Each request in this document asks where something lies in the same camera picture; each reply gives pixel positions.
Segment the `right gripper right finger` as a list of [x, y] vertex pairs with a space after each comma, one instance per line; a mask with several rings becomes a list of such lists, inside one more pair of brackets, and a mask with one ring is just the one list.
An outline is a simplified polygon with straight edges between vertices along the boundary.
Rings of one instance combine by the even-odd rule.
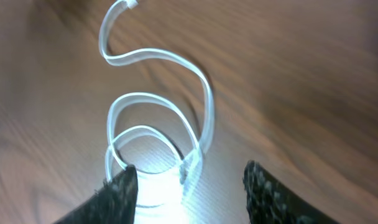
[[336, 223], [280, 183], [256, 161], [246, 164], [242, 182], [251, 224]]

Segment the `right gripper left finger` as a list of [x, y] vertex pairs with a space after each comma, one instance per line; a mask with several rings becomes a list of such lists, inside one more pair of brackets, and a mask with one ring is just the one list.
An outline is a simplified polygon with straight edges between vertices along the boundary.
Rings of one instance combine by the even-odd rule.
[[56, 224], [133, 224], [138, 194], [137, 170], [127, 166], [103, 188]]

